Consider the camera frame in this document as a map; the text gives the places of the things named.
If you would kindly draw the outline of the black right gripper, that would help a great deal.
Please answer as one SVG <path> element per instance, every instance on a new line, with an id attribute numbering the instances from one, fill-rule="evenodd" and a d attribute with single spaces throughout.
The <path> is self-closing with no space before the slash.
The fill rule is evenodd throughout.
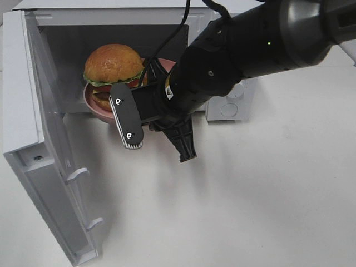
<path id="1" fill-rule="evenodd" d="M 157 82 L 131 92 L 123 83 L 111 87 L 109 103 L 126 149 L 142 147 L 142 124 L 163 132 L 180 154 L 180 162 L 194 159 L 191 113 L 211 99 L 211 66 L 177 63 Z"/>

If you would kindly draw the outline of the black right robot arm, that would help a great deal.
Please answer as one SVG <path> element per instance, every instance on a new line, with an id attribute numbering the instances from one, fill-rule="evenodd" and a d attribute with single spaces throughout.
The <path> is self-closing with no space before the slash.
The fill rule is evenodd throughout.
<path id="1" fill-rule="evenodd" d="M 148 84 L 115 84 L 109 98 L 127 149 L 142 146 L 143 124 L 161 131 L 184 162 L 196 156 L 191 115 L 247 78 L 321 63 L 333 45 L 355 39 L 354 1 L 261 1 L 237 16 L 219 13 L 184 50 L 171 71 L 150 58 Z"/>

